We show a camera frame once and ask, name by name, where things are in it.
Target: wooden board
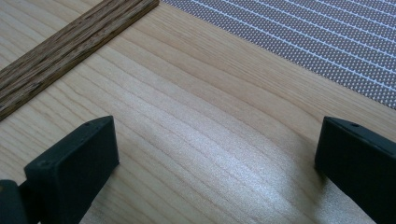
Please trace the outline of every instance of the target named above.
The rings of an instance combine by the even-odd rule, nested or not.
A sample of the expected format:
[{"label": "wooden board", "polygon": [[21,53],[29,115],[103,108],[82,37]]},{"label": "wooden board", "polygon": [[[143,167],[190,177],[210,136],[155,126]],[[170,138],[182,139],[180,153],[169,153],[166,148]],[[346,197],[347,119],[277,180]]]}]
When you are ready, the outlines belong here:
[{"label": "wooden board", "polygon": [[[0,66],[96,4],[0,0]],[[111,114],[120,166],[81,223],[373,223],[316,145],[325,115],[396,141],[395,113],[160,3],[0,122],[0,178]]]},{"label": "wooden board", "polygon": [[0,120],[39,94],[159,0],[105,0],[0,71]]}]

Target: dotted pattern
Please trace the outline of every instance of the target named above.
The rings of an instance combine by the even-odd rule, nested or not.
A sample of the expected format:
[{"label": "dotted pattern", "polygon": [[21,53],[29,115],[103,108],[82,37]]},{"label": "dotted pattern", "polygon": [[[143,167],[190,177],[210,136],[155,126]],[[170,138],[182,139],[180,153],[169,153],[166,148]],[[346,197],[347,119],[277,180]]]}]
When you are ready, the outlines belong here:
[{"label": "dotted pattern", "polygon": [[396,109],[395,0],[163,0]]}]

